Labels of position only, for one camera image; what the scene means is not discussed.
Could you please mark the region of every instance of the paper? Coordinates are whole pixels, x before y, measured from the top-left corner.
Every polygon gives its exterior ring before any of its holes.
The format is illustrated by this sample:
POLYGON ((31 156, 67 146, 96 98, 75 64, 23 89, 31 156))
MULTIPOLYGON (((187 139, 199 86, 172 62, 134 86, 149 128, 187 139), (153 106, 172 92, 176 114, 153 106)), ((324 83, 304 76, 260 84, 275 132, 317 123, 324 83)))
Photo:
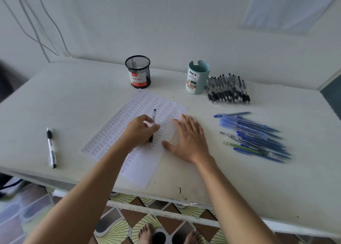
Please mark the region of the paper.
POLYGON ((153 142, 135 148, 127 156, 120 172, 120 175, 145 188, 164 153, 161 142, 170 141, 176 131, 172 118, 180 119, 188 107, 140 89, 84 146, 82 152, 100 160, 133 118, 143 114, 152 117, 154 109, 156 124, 161 127, 154 134, 153 142))
POLYGON ((307 32, 332 0, 252 0, 244 27, 307 32))

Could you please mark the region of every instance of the person's left hand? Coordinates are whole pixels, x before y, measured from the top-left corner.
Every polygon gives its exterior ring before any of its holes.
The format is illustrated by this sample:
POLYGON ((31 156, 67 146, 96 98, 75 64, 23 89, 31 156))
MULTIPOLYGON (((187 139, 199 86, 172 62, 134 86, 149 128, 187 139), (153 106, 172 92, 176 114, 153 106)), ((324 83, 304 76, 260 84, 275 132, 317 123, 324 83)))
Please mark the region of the person's left hand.
POLYGON ((148 117, 147 115, 142 115, 135 117, 132 121, 129 122, 126 129, 122 133, 120 140, 123 141, 128 147, 132 150, 146 143, 152 134, 156 133, 157 130, 160 129, 160 125, 152 125, 148 127, 144 121, 149 123, 153 122, 153 119, 148 117))

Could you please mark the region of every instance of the person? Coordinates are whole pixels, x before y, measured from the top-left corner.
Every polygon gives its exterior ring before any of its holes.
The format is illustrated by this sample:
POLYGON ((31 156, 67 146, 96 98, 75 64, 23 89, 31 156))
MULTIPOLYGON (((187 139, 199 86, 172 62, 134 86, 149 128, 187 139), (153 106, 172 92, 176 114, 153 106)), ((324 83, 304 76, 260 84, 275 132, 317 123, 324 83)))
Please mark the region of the person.
MULTIPOLYGON (((82 180, 43 218, 24 244, 62 243, 88 244, 100 220, 126 156, 148 141, 160 125, 148 127, 147 115, 134 118, 116 143, 82 180)), ((199 122, 181 115, 173 119, 179 133, 179 143, 162 141, 163 147, 176 157, 193 163, 203 178, 220 227, 228 243, 280 243, 275 234, 246 203, 220 171, 210 155, 204 131, 199 122)), ((151 244, 151 225, 139 232, 139 244, 151 244)), ((186 244, 199 244, 200 236, 191 232, 186 244)))

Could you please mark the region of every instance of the cable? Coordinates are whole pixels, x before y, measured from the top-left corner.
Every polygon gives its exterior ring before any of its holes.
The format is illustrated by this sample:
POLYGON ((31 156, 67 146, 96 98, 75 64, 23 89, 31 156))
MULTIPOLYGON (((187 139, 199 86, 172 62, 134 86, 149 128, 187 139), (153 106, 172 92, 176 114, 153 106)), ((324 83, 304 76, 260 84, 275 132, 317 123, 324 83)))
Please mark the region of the cable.
POLYGON ((54 24, 54 26, 55 26, 56 29, 58 30, 58 33, 59 33, 59 35, 60 35, 60 38, 62 39, 62 42, 63 42, 63 45, 64 45, 64 48, 65 48, 66 52, 67 52, 71 57, 73 57, 72 54, 71 54, 71 53, 68 51, 68 49, 66 48, 66 44, 65 44, 64 38, 63 38, 62 33, 60 32, 60 30, 59 30, 57 24, 53 21, 53 19, 51 18, 51 16, 49 15, 49 13, 47 12, 47 10, 45 9, 45 6, 44 6, 44 4, 43 4, 43 1, 42 1, 42 0, 39 0, 39 1, 40 1, 40 4, 42 5, 42 7, 43 7, 43 9, 44 9, 44 11, 45 11, 45 13, 46 13, 46 15, 49 17, 49 19, 52 21, 52 23, 54 24))
POLYGON ((44 27, 42 26, 42 24, 40 23, 38 17, 35 15, 35 13, 33 12, 33 9, 31 8, 31 5, 28 4, 27 0, 24 0, 26 5, 28 6, 28 8, 30 9, 31 13, 33 14, 33 17, 36 18, 38 24, 40 25, 40 27, 43 29, 45 35, 47 36, 48 40, 50 41, 50 43, 53 45, 53 48, 56 50, 56 52, 58 53, 57 49, 55 48, 54 44, 52 43, 51 39, 49 38, 48 34, 46 33, 44 27))
MULTIPOLYGON (((2 0, 2 2, 5 4, 5 6, 7 7, 7 9, 9 10, 9 12, 11 13, 11 15, 13 16, 13 18, 15 19, 15 21, 17 22, 17 24, 19 25, 20 29, 24 32, 25 35, 27 35, 30 39, 32 39, 33 41, 39 43, 36 39, 34 39, 32 36, 30 36, 24 29, 23 26, 20 24, 19 20, 17 19, 17 17, 15 16, 15 14, 13 13, 12 9, 10 8, 10 6, 7 4, 7 2, 5 0, 2 0)), ((53 54, 55 54, 56 56, 60 56, 59 53, 54 52, 53 50, 51 50, 49 47, 47 47, 46 45, 42 44, 47 50, 49 50, 50 52, 52 52, 53 54)))
POLYGON ((4 190, 4 189, 6 189, 6 188, 10 188, 10 187, 16 186, 16 185, 18 185, 21 181, 23 181, 23 180, 22 180, 22 179, 19 179, 17 182, 15 182, 15 183, 13 183, 13 184, 11 184, 11 185, 2 187, 2 188, 0 188, 0 191, 1 191, 1 190, 4 190))
POLYGON ((32 29, 33 29, 33 31, 34 31, 36 37, 37 37, 37 40, 38 40, 39 45, 40 45, 40 48, 42 49, 42 51, 43 51, 43 53, 44 53, 44 55, 45 55, 46 60, 50 63, 50 59, 48 58, 48 56, 47 56, 47 54, 46 54, 46 52, 45 52, 45 50, 44 50, 44 48, 43 48, 43 45, 42 45, 42 43, 41 43, 41 41, 40 41, 40 38, 39 38, 39 35, 38 35, 37 31, 36 31, 36 28, 33 26, 33 23, 32 23, 32 21, 31 21, 30 17, 28 16, 28 13, 27 13, 27 11, 26 11, 24 5, 23 5, 23 2, 22 2, 21 0, 18 0, 18 1, 19 1, 19 3, 20 3, 20 6, 21 6, 23 12, 25 13, 25 15, 26 15, 28 21, 30 22, 30 25, 31 25, 31 27, 32 27, 32 29))

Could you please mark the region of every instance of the person's left arm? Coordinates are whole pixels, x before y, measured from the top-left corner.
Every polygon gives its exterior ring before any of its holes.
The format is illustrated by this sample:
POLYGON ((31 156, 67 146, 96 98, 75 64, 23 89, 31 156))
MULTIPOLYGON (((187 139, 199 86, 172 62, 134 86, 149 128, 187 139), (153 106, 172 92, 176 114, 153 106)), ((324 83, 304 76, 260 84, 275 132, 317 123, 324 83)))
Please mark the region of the person's left arm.
POLYGON ((24 244, 88 244, 126 156, 147 142, 160 126, 146 115, 134 118, 122 136, 28 236, 24 244))

